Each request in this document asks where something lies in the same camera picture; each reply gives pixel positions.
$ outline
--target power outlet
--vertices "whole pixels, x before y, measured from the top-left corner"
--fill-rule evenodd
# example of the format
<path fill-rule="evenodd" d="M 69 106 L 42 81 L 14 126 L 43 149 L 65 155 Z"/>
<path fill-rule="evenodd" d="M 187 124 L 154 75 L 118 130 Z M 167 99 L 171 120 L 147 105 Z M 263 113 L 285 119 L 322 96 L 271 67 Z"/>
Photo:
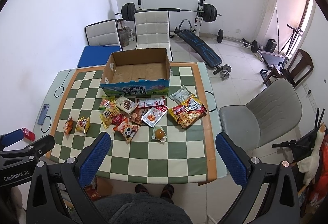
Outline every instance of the power outlet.
<path fill-rule="evenodd" d="M 309 101 L 311 103 L 311 106 L 313 108 L 313 111 L 316 113 L 318 107 L 317 107 L 317 104 L 316 104 L 316 102 L 314 100 L 314 96 L 313 96 L 312 92 L 309 93 L 309 90 L 310 90 L 309 85 L 307 85 L 307 83 L 304 81 L 302 83 L 302 86 L 303 86 L 303 88 L 304 88 L 304 90 L 306 92 L 307 97 L 309 98 Z"/>

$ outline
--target smartphone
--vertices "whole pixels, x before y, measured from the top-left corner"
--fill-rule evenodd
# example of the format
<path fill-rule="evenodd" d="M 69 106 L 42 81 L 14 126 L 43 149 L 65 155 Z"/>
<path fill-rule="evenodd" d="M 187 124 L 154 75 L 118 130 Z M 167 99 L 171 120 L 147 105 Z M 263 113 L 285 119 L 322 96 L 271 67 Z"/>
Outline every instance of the smartphone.
<path fill-rule="evenodd" d="M 40 113 L 40 116 L 39 116 L 39 119 L 38 119 L 38 124 L 39 125 L 42 125 L 43 122 L 44 122 L 44 119 L 47 115 L 47 112 L 48 112 L 48 108 L 49 108 L 49 105 L 48 104 L 44 104 L 42 106 L 42 110 L 41 110 L 41 113 Z"/>

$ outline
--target gray fleece jacket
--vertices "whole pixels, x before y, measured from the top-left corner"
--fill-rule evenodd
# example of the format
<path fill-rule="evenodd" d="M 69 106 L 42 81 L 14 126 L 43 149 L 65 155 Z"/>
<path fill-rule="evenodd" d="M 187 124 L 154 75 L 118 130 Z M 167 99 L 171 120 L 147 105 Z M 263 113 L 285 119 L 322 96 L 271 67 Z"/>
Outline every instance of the gray fleece jacket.
<path fill-rule="evenodd" d="M 192 224 L 182 208 L 147 193 L 117 194 L 95 201 L 95 206 L 109 224 Z M 71 217 L 82 223 L 76 211 Z"/>

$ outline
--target red soda can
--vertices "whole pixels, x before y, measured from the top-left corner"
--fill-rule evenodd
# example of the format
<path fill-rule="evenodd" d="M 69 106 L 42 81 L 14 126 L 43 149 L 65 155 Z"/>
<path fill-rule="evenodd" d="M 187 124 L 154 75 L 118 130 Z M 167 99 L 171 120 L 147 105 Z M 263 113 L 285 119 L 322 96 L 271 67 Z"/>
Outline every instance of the red soda can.
<path fill-rule="evenodd" d="M 24 138 L 27 138 L 30 141 L 34 142 L 35 134 L 33 132 L 31 132 L 30 130 L 28 130 L 26 128 L 22 128 L 22 131 L 24 132 Z"/>

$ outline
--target checkered tablecloth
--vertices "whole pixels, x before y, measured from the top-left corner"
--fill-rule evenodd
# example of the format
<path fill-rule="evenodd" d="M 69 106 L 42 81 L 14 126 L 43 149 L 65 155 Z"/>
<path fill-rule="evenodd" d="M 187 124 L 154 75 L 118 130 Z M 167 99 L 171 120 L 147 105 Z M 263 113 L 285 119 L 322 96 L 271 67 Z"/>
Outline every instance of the checkered tablecloth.
<path fill-rule="evenodd" d="M 197 95 L 192 67 L 171 66 L 171 70 L 173 75 L 170 78 L 169 94 L 185 85 Z M 166 142 L 152 140 L 153 128 L 143 124 L 128 144 L 121 133 L 113 131 L 114 125 L 105 130 L 101 123 L 98 107 L 101 96 L 105 95 L 99 88 L 102 72 L 103 70 L 77 70 L 67 97 L 63 97 L 64 106 L 58 109 L 61 111 L 58 124 L 55 123 L 55 147 L 51 151 L 50 159 L 63 163 L 70 156 L 78 156 L 100 132 L 105 131 L 111 137 L 112 146 L 99 168 L 98 176 L 136 183 L 176 184 L 206 181 L 208 171 L 202 119 L 187 129 L 182 129 L 166 114 L 157 124 L 166 132 Z M 177 105 L 170 98 L 166 98 L 166 101 L 170 108 Z M 70 116 L 74 125 L 71 134 L 66 136 L 63 126 Z M 82 116 L 90 117 L 91 126 L 86 136 L 75 131 L 76 122 Z"/>

